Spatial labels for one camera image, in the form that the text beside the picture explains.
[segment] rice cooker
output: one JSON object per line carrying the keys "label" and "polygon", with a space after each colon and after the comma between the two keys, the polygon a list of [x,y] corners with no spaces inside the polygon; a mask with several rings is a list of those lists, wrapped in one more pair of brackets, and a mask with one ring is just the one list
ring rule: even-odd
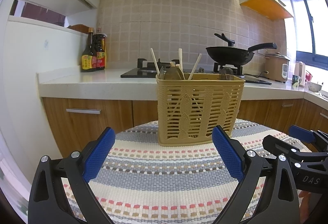
{"label": "rice cooker", "polygon": [[285,83],[288,78],[289,58],[282,54],[273,53],[265,56],[265,70],[269,80]]}

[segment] person's hand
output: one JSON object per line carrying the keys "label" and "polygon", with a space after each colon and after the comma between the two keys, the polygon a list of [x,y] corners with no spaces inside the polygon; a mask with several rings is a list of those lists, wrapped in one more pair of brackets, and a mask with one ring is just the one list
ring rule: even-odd
{"label": "person's hand", "polygon": [[311,193],[308,191],[301,191],[300,194],[298,195],[299,198],[303,198],[300,206],[301,224],[303,224],[309,218],[310,215],[310,208],[309,208],[310,196]]}

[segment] chopstick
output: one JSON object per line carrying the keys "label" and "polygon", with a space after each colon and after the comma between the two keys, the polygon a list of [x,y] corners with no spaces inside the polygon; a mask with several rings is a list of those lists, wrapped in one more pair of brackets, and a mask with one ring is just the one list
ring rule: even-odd
{"label": "chopstick", "polygon": [[179,62],[180,62],[180,70],[182,72],[183,79],[185,80],[186,78],[184,76],[183,68],[182,68],[182,48],[179,48]]}
{"label": "chopstick", "polygon": [[198,56],[198,58],[197,58],[197,60],[196,60],[196,63],[195,63],[195,65],[194,65],[194,67],[192,68],[192,71],[191,71],[191,73],[190,73],[190,75],[189,75],[188,81],[190,81],[191,78],[192,78],[192,76],[194,75],[194,72],[195,72],[195,70],[196,70],[196,68],[197,68],[197,65],[198,65],[198,63],[199,63],[201,57],[202,57],[202,54],[199,54],[199,56]]}
{"label": "chopstick", "polygon": [[157,60],[155,58],[154,50],[151,48],[150,52],[151,52],[151,55],[153,56],[154,64],[155,64],[156,71],[157,71],[157,76],[159,76],[159,68],[158,68],[158,65],[157,65]]}

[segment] bottle label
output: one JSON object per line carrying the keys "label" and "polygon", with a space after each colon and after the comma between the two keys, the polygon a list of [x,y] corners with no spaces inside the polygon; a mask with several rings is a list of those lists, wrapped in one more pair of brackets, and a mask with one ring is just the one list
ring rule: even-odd
{"label": "bottle label", "polygon": [[89,55],[82,56],[82,69],[91,69],[92,68],[91,58],[92,58],[92,56],[89,56]]}
{"label": "bottle label", "polygon": [[105,52],[97,52],[97,68],[105,66]]}
{"label": "bottle label", "polygon": [[91,67],[92,68],[97,67],[97,57],[96,56],[92,56],[92,58],[91,58]]}

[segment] power cord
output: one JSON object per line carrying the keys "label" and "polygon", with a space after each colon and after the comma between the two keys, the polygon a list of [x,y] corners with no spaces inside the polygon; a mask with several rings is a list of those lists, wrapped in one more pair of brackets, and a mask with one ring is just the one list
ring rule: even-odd
{"label": "power cord", "polygon": [[247,74],[247,73],[244,73],[244,75],[249,75],[249,76],[253,76],[253,77],[255,77],[255,78],[259,78],[259,77],[261,77],[261,74],[262,74],[262,73],[264,73],[264,74],[269,74],[269,72],[268,72],[267,70],[265,70],[265,71],[261,72],[260,75],[258,75],[258,76],[257,76],[257,75],[252,75],[252,74]]}

